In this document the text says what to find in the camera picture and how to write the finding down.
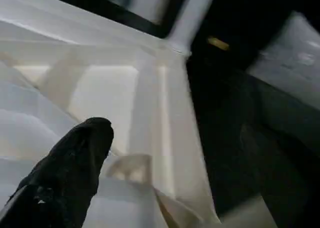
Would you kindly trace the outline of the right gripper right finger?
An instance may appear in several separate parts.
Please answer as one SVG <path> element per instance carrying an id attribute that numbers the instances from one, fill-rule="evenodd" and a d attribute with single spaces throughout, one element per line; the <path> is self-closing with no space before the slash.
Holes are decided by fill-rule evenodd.
<path id="1" fill-rule="evenodd" d="M 298 138 L 243 124 L 241 144 L 278 227 L 319 227 L 320 158 Z"/>

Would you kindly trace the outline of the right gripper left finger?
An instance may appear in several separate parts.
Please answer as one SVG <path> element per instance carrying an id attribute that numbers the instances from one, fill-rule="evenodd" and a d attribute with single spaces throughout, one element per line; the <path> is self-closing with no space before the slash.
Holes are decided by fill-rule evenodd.
<path id="1" fill-rule="evenodd" d="M 113 138 L 102 117 L 72 128 L 20 181 L 0 212 L 1 227 L 82 227 Z"/>

